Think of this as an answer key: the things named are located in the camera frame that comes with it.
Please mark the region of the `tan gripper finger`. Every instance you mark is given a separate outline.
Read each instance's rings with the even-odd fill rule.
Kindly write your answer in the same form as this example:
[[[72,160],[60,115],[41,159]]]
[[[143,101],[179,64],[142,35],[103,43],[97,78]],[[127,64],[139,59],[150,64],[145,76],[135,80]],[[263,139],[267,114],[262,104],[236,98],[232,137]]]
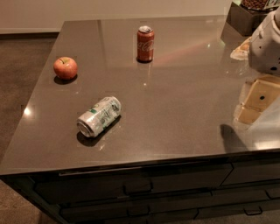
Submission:
[[[247,83],[241,94],[241,102],[236,110],[236,120],[252,124],[280,95],[280,78],[265,74],[251,84]]]

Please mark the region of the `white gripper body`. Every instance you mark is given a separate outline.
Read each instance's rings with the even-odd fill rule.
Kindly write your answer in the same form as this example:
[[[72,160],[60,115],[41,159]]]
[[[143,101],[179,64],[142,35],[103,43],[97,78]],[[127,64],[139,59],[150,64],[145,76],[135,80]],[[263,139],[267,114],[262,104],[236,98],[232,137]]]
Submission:
[[[270,12],[253,32],[248,63],[260,73],[280,75],[280,7]]]

